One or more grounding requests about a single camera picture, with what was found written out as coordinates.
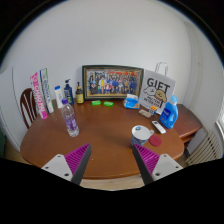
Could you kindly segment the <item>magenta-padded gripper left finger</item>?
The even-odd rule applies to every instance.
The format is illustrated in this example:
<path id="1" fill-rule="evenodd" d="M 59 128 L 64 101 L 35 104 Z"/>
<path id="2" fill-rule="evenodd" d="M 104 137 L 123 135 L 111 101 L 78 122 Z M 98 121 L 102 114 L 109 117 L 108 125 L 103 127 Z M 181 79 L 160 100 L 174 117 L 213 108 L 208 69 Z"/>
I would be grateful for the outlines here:
<path id="1" fill-rule="evenodd" d="M 79 185 L 82 181 L 90 155 L 91 145 L 86 144 L 66 155 L 55 155 L 42 169 Z"/>

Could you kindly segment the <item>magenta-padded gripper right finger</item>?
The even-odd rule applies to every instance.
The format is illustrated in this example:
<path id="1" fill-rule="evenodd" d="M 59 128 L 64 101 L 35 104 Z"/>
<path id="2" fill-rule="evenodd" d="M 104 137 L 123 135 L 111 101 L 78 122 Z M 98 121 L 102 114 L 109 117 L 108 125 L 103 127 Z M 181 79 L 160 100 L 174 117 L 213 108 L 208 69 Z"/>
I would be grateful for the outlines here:
<path id="1" fill-rule="evenodd" d="M 133 155 L 145 185 L 182 169 L 168 154 L 158 155 L 136 143 L 133 144 Z"/>

